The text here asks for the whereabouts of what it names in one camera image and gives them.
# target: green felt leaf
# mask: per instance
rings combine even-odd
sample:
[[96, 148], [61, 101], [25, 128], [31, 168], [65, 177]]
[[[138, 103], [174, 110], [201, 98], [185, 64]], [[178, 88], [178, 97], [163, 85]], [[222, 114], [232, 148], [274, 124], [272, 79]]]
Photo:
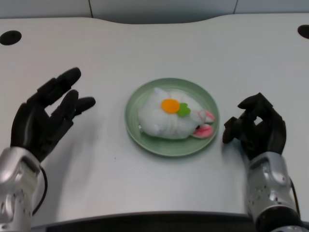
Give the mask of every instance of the green felt leaf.
[[186, 117], [189, 115], [191, 110], [188, 108], [187, 103], [180, 103], [179, 111], [177, 112], [179, 117]]

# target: white table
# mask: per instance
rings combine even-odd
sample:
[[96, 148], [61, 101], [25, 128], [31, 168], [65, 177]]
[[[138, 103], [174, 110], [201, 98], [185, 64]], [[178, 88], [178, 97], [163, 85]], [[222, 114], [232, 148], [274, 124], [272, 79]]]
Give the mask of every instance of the white table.
[[[0, 147], [9, 145], [20, 103], [67, 69], [82, 70], [74, 87], [97, 100], [43, 162], [49, 189], [33, 226], [144, 211], [245, 213], [243, 162], [221, 137], [223, 123], [241, 114], [237, 105], [259, 91], [286, 121], [284, 156], [308, 221], [309, 40], [297, 33], [308, 23], [309, 14], [229, 15], [171, 25], [0, 20], [0, 34], [22, 33], [19, 43], [0, 46]], [[162, 77], [191, 80], [218, 104], [219, 134], [197, 155], [152, 155], [126, 133], [128, 97]]]

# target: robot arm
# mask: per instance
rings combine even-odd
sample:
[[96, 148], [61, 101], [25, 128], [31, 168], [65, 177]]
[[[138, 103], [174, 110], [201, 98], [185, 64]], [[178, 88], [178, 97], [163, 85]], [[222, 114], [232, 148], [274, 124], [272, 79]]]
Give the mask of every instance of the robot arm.
[[[292, 182], [282, 156], [286, 140], [282, 117], [261, 93], [238, 107], [245, 112], [225, 123], [223, 142], [239, 139], [250, 161], [247, 205], [257, 231], [307, 231], [290, 195]], [[257, 117], [263, 121], [256, 125]]]
[[92, 97], [78, 99], [78, 92], [71, 90], [51, 116], [45, 108], [70, 90], [80, 76], [80, 70], [74, 68], [51, 79], [19, 107], [11, 147], [0, 155], [0, 232], [31, 230], [31, 197], [40, 163], [73, 125], [73, 118], [96, 102]]

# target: plate rim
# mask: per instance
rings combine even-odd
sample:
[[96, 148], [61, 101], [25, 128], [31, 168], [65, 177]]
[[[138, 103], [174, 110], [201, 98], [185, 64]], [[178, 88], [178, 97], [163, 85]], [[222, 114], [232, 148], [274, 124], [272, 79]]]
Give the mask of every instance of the plate rim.
[[[181, 154], [178, 154], [178, 155], [167, 155], [165, 153], [161, 153], [161, 152], [158, 152], [158, 151], [153, 151], [151, 149], [148, 149], [146, 146], [144, 146], [143, 144], [141, 144], [133, 135], [132, 135], [132, 132], [130, 131], [130, 129], [128, 128], [128, 125], [127, 125], [127, 122], [126, 122], [126, 112], [127, 112], [127, 107], [128, 107], [128, 103], [129, 101], [131, 100], [132, 96], [140, 89], [142, 88], [143, 86], [151, 83], [151, 82], [154, 82], [154, 81], [158, 81], [158, 80], [162, 80], [162, 79], [177, 79], [177, 80], [181, 80], [181, 81], [187, 81], [187, 82], [190, 82], [200, 88], [202, 88], [205, 92], [207, 92], [209, 94], [209, 96], [211, 97], [211, 99], [213, 100], [213, 102], [215, 103], [215, 106], [217, 108], [217, 111], [218, 111], [218, 128], [216, 131], [214, 131], [212, 137], [208, 140], [208, 143], [206, 143], [204, 146], [202, 146], [201, 148], [198, 148], [196, 149], [195, 151], [193, 152], [189, 152], [189, 153], [181, 153]], [[204, 89], [202, 86], [196, 84], [195, 82], [193, 81], [189, 81], [189, 80], [186, 80], [186, 79], [182, 79], [182, 78], [177, 78], [177, 77], [162, 77], [162, 78], [157, 78], [157, 79], [154, 79], [154, 80], [151, 80], [151, 81], [148, 81], [146, 83], [144, 83], [143, 85], [139, 86], [137, 89], [135, 89], [133, 91], [133, 93], [130, 95], [130, 97], [128, 98], [127, 102], [126, 102], [126, 107], [125, 107], [125, 113], [124, 113], [124, 120], [125, 120], [125, 125], [126, 125], [126, 130], [127, 132], [130, 134], [130, 137], [131, 139], [134, 140], [134, 142], [136, 142], [139, 146], [141, 146], [143, 149], [145, 149], [146, 151], [148, 152], [151, 152], [153, 154], [156, 154], [156, 155], [161, 155], [161, 156], [165, 156], [165, 157], [182, 157], [182, 156], [189, 156], [189, 155], [192, 155], [192, 154], [195, 154], [196, 152], [198, 151], [201, 151], [203, 150], [205, 147], [207, 147], [213, 140], [214, 138], [217, 136], [218, 134], [218, 131], [219, 131], [219, 127], [220, 127], [220, 111], [219, 111], [219, 107], [216, 103], [216, 101], [214, 100], [214, 98], [212, 97], [212, 95], [206, 90]]]

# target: pink ear lining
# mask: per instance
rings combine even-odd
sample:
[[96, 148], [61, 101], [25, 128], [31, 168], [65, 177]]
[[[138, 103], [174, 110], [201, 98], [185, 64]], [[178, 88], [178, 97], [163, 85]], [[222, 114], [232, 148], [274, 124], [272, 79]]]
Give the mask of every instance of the pink ear lining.
[[197, 138], [209, 138], [212, 136], [212, 134], [213, 134], [212, 127], [208, 124], [204, 124], [193, 133], [193, 136]]
[[206, 117], [210, 118], [212, 121], [215, 120], [214, 115], [211, 112], [209, 112], [208, 110], [206, 110]]

